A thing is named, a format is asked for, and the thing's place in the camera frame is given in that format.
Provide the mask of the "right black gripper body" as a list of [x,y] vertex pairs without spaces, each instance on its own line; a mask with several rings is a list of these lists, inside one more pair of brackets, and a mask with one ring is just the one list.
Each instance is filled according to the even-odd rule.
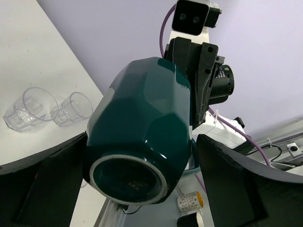
[[234,91],[234,75],[218,55],[215,44],[193,43],[176,37],[167,45],[164,59],[173,62],[191,85],[191,125],[195,129],[205,122],[210,105],[225,102]]

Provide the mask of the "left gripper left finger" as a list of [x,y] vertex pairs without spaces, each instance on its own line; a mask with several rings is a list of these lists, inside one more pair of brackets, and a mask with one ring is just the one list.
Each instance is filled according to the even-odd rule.
[[87,134],[0,166],[2,227],[68,227],[82,183]]

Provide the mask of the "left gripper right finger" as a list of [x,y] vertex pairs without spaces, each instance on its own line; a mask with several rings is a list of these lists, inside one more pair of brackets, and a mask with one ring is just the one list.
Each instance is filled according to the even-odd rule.
[[196,141],[216,227],[301,227],[303,178],[248,158],[206,135]]

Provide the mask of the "small clear glass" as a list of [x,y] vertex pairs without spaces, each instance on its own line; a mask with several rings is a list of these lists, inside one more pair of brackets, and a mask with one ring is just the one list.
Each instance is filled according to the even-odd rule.
[[89,119],[92,113],[92,103],[81,92],[71,93],[50,112],[53,121],[60,127],[67,127]]

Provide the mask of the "dark green ceramic mug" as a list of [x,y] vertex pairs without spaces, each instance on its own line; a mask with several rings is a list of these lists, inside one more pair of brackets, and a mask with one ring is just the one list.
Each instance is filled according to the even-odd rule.
[[83,177],[116,203],[161,203],[192,153],[190,83],[168,60],[130,62],[87,125]]

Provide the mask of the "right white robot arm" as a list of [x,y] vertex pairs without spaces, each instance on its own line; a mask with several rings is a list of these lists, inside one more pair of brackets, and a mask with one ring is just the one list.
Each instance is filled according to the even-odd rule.
[[191,125],[194,135],[205,134],[213,140],[243,155],[253,148],[244,137],[244,122],[240,117],[223,118],[210,106],[227,101],[234,91],[234,75],[230,66],[219,56],[218,46],[196,44],[190,39],[176,37],[167,45],[164,59],[178,66],[191,85]]

